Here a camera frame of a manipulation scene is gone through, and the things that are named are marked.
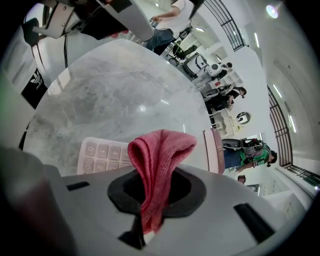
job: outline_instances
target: keypad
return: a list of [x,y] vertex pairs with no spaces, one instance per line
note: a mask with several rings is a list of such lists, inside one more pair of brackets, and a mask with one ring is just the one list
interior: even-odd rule
[[132,166],[128,143],[87,137],[83,140],[77,174],[92,174]]

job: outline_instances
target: blue jeans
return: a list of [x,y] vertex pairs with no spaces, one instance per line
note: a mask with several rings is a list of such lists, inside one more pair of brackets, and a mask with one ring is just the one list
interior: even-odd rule
[[225,168],[237,167],[241,165],[240,151],[226,149],[224,154],[224,166]]
[[167,44],[171,42],[173,39],[174,37],[168,29],[155,29],[153,37],[147,41],[145,48],[149,49],[150,51],[153,51],[156,47]]

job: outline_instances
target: metal grille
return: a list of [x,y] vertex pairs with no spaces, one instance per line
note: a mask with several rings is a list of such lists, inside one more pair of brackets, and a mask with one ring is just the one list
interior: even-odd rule
[[221,27],[229,38],[233,50],[236,51],[245,46],[241,31],[238,29],[234,19],[224,3],[221,0],[206,0],[204,1],[204,5],[220,23]]
[[270,118],[274,127],[274,133],[278,144],[279,165],[287,168],[293,165],[292,145],[290,140],[289,128],[286,123],[275,96],[268,87]]
[[298,177],[302,178],[304,181],[306,181],[307,183],[309,183],[311,186],[315,187],[317,190],[320,189],[320,176],[302,169],[298,166],[292,165],[288,168],[286,168],[288,171],[296,174]]

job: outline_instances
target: pink towel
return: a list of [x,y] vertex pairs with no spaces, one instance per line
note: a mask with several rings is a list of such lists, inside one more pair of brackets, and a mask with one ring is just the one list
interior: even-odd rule
[[128,155],[144,186],[145,200],[141,206],[144,234],[160,228],[172,172],[196,144],[194,136],[164,129],[142,135],[129,143]]

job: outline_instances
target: gray marble surface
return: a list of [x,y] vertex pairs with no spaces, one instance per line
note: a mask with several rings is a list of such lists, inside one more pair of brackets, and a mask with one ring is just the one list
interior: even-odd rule
[[198,144],[183,162],[208,169],[203,131],[211,128],[196,87],[166,60],[119,39],[79,58],[49,87],[30,122],[24,150],[62,176],[77,173],[82,141],[129,143],[159,129],[186,132]]

